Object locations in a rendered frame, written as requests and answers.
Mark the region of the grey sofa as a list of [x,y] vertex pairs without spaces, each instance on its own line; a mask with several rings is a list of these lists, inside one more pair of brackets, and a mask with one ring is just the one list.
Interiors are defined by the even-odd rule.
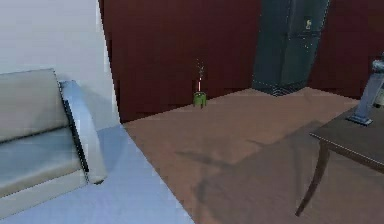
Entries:
[[106,177],[76,81],[52,69],[0,74],[0,220]]

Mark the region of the dark brown table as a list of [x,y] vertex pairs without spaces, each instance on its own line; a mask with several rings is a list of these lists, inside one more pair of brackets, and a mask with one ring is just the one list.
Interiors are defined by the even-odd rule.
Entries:
[[373,108],[368,126],[347,120],[354,109],[343,112],[310,135],[319,140],[319,154],[311,183],[295,215],[300,216],[313,197],[330,157],[335,152],[384,174],[384,108]]

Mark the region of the green pot house plant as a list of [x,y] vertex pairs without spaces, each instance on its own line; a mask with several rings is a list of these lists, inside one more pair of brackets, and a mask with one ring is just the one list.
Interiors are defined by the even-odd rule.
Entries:
[[204,64],[200,60],[197,60],[197,68],[199,78],[197,81],[197,90],[194,93],[193,106],[199,106],[200,108],[203,108],[207,105],[206,94],[201,90],[201,82],[204,76],[205,68]]

